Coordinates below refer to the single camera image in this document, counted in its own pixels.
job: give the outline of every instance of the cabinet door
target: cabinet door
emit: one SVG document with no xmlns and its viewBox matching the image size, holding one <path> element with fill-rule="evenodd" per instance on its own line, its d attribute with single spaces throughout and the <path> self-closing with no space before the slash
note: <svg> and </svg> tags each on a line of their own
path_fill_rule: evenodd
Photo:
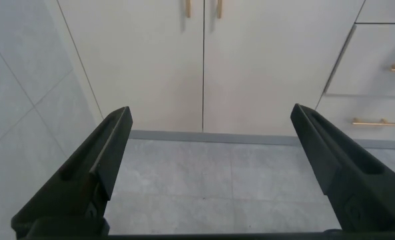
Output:
<svg viewBox="0 0 395 240">
<path fill-rule="evenodd" d="M 395 96 L 395 24 L 357 24 L 326 93 Z"/>
<path fill-rule="evenodd" d="M 218 2 L 205 4 L 204 131 L 295 135 L 294 104 L 316 107 L 363 0 Z"/>
<path fill-rule="evenodd" d="M 202 131 L 203 2 L 60 0 L 95 98 L 133 129 Z"/>
</svg>

